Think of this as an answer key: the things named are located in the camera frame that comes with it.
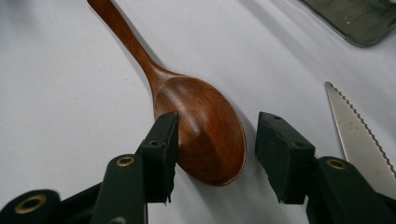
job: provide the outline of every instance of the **spoon handle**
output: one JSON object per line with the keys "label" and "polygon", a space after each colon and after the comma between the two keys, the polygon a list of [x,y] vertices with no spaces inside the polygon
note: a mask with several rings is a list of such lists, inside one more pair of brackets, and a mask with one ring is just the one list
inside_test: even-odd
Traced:
{"label": "spoon handle", "polygon": [[140,64],[148,78],[151,93],[154,96],[161,84],[167,79],[168,72],[149,57],[111,0],[88,0],[88,3]]}

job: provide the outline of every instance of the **spoon bowl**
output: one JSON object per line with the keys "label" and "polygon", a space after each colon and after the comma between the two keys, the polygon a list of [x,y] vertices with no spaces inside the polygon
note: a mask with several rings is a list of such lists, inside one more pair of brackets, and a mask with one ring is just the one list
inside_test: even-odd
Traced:
{"label": "spoon bowl", "polygon": [[154,117],[178,111],[177,163],[192,177],[224,186],[240,174],[246,159],[241,122],[226,98],[208,83],[170,72],[156,64],[110,0],[88,0],[148,78]]}

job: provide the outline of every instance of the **brown wooden spoon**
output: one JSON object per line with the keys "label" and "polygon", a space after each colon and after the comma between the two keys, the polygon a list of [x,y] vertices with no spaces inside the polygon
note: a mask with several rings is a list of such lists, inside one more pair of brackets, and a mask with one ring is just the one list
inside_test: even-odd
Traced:
{"label": "brown wooden spoon", "polygon": [[230,103],[211,85],[161,68],[140,45],[110,0],[88,0],[143,68],[154,104],[154,117],[178,111],[177,163],[189,175],[212,186],[231,183],[246,158],[245,134]]}

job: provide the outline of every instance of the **knife blade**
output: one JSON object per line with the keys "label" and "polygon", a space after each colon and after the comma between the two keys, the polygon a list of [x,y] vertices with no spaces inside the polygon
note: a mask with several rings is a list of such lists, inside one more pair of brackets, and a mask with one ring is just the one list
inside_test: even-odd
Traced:
{"label": "knife blade", "polygon": [[385,151],[347,98],[332,83],[325,87],[346,160],[376,192],[396,200],[396,173]]}

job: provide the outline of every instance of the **serrated edge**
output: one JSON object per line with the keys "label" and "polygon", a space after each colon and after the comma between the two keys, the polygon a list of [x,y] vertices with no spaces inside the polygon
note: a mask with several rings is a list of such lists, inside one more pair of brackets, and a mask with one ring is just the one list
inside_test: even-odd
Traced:
{"label": "serrated edge", "polygon": [[369,128],[368,124],[364,121],[364,119],[361,117],[361,114],[358,112],[357,109],[355,109],[355,107],[353,106],[352,103],[350,103],[350,101],[345,97],[345,95],[343,95],[343,93],[341,93],[336,87],[334,87],[334,85],[329,82],[330,85],[332,85],[332,87],[334,88],[334,90],[336,92],[338,92],[338,94],[342,97],[342,99],[346,102],[347,105],[349,105],[349,107],[352,109],[353,113],[356,114],[358,116],[358,118],[361,120],[361,123],[363,124],[363,126],[366,128],[366,131],[371,135],[372,139],[375,142],[375,145],[378,147],[379,151],[382,154],[382,157],[385,159],[386,164],[388,165],[390,171],[393,173],[393,177],[396,178],[396,172],[395,172],[395,168],[392,165],[392,163],[390,163],[390,159],[387,157],[387,153],[384,151],[384,149],[379,145],[378,140],[376,140],[375,135],[373,134],[373,131]]}

